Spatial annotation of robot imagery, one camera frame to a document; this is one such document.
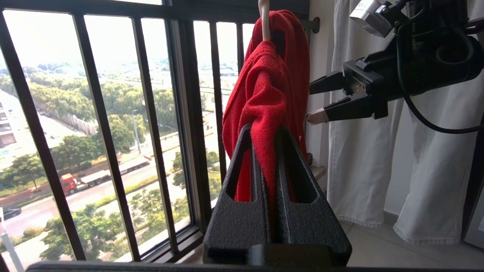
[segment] black railing bar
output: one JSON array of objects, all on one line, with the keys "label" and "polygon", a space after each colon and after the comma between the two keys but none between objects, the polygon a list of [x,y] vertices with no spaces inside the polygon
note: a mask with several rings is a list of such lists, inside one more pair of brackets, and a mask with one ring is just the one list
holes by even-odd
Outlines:
[{"label": "black railing bar", "polygon": [[217,120],[218,158],[220,161],[220,178],[222,183],[227,173],[225,148],[222,141],[222,86],[220,83],[220,59],[218,54],[217,23],[210,22],[210,46],[212,49],[213,95],[215,98],[215,118]]},{"label": "black railing bar", "polygon": [[[66,14],[107,15],[171,20],[217,21],[253,24],[259,19],[257,7],[214,10],[213,8],[189,5],[153,5],[113,0],[2,0],[0,8],[11,10],[53,12]],[[313,21],[305,20],[305,28],[316,27]]]},{"label": "black railing bar", "polygon": [[242,23],[235,24],[237,29],[237,64],[239,66],[239,74],[242,71],[243,67],[243,60],[245,52],[243,51],[243,31],[242,31]]},{"label": "black railing bar", "polygon": [[25,119],[29,125],[30,133],[32,134],[37,152],[39,153],[40,160],[44,166],[45,174],[49,181],[57,209],[59,210],[60,218],[64,224],[67,238],[72,246],[74,256],[77,260],[86,260],[81,240],[77,234],[76,225],[74,224],[69,205],[65,198],[54,160],[52,159],[49,146],[47,145],[44,136],[44,130],[40,124],[39,116],[37,115],[37,110],[35,109],[35,104],[24,77],[24,71],[20,64],[20,60],[18,59],[3,13],[0,13],[0,47],[5,58],[8,72],[10,73],[12,82],[17,90],[18,99],[22,106],[22,110],[24,111]]},{"label": "black railing bar", "polygon": [[168,228],[168,237],[173,253],[178,252],[175,223],[173,222],[173,212],[171,210],[170,192],[168,191],[168,182],[166,181],[165,163],[163,160],[163,151],[160,142],[160,131],[158,130],[158,120],[156,118],[156,106],[154,103],[153,88],[151,87],[150,68],[148,66],[148,55],[146,53],[145,38],[141,18],[131,19],[133,23],[133,33],[135,34],[136,54],[138,56],[139,72],[141,75],[141,85],[146,104],[146,115],[151,134],[151,143],[154,151],[154,161],[156,163],[156,172],[158,174],[158,183],[160,184],[161,201],[165,220]]},{"label": "black railing bar", "polygon": [[114,149],[114,142],[111,136],[111,130],[109,128],[109,120],[107,118],[103,94],[101,93],[101,84],[99,83],[99,78],[97,76],[96,64],[94,61],[94,55],[92,54],[91,43],[89,40],[84,15],[73,15],[73,20],[82,61],[84,63],[84,68],[86,69],[86,77],[89,84],[89,89],[91,91],[94,110],[96,112],[100,133],[103,138],[109,170],[111,171],[111,179],[114,185],[114,191],[116,193],[116,198],[121,211],[124,231],[126,232],[128,246],[131,251],[131,257],[133,258],[133,261],[141,261],[138,244],[136,242],[135,229],[133,227],[128,201],[126,199],[126,193],[122,184],[116,150]]}]

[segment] car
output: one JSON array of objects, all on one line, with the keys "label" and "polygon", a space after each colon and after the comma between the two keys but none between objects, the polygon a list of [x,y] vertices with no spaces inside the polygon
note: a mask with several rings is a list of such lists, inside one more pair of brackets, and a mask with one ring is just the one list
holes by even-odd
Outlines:
[{"label": "car", "polygon": [[17,216],[21,213],[22,213],[22,208],[9,208],[9,209],[3,211],[3,218],[5,218],[5,220],[7,220],[7,219],[15,217],[15,216]]}]

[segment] red towel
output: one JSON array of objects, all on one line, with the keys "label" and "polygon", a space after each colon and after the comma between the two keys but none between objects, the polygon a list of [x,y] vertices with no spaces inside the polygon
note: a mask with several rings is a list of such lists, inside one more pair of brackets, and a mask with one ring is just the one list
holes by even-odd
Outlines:
[{"label": "red towel", "polygon": [[[252,123],[251,137],[266,179],[269,205],[275,205],[274,136],[283,124],[304,156],[304,116],[309,94],[309,48],[303,27],[289,11],[271,11],[271,41],[262,41],[259,19],[223,119],[223,141],[232,158],[240,130]],[[236,201],[250,201],[250,153],[244,155]]]}]

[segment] black plastic holder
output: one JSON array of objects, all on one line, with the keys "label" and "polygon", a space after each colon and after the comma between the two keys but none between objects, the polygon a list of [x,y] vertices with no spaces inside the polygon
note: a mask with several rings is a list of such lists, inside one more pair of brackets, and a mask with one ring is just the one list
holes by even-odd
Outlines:
[{"label": "black plastic holder", "polygon": [[[351,244],[290,131],[283,126],[274,141],[276,215],[270,221],[265,180],[252,145],[251,127],[248,124],[241,129],[213,210],[203,240],[204,263],[346,266]],[[239,173],[249,149],[251,201],[237,202],[234,197]]]}]

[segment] sky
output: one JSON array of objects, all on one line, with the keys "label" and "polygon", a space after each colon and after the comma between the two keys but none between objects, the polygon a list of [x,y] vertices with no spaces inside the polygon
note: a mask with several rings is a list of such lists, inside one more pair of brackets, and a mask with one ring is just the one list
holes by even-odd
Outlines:
[{"label": "sky", "polygon": [[[136,0],[158,3],[159,0]],[[48,62],[81,63],[72,17],[67,14],[4,11],[5,20],[22,66]],[[85,16],[97,65],[117,65],[136,61],[131,19],[127,17]],[[143,18],[142,27],[150,59],[167,58],[164,21]],[[246,50],[254,25],[244,24]],[[211,63],[210,31],[207,22],[195,22],[197,58]],[[220,61],[237,61],[237,33],[234,23],[217,23]]]}]

